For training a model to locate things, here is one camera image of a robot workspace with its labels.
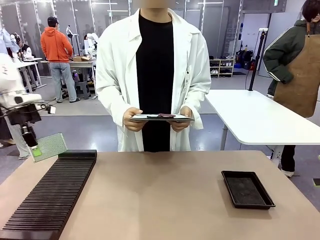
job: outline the cardboard box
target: cardboard box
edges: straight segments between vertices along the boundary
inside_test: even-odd
[[[91,56],[74,56],[73,61],[74,62],[90,62],[92,59]]]

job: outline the person's left hand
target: person's left hand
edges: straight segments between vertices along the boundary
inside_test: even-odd
[[[180,114],[188,118],[192,117],[192,111],[187,106],[184,106],[183,108],[181,108]],[[181,122],[168,121],[168,122],[170,123],[172,129],[177,133],[180,133],[183,129],[189,127],[190,125],[190,121],[181,121]]]

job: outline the black plastic tray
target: black plastic tray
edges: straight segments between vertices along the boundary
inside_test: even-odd
[[[222,171],[232,203],[238,209],[268,210],[276,205],[252,171]]]

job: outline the neck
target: neck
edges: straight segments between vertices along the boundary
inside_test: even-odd
[[[140,15],[156,23],[168,23],[171,21],[168,8],[141,8]]]

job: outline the stool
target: stool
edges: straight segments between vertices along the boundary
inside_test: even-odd
[[[77,97],[89,99],[89,97],[91,96],[87,81],[74,82],[74,88]]]

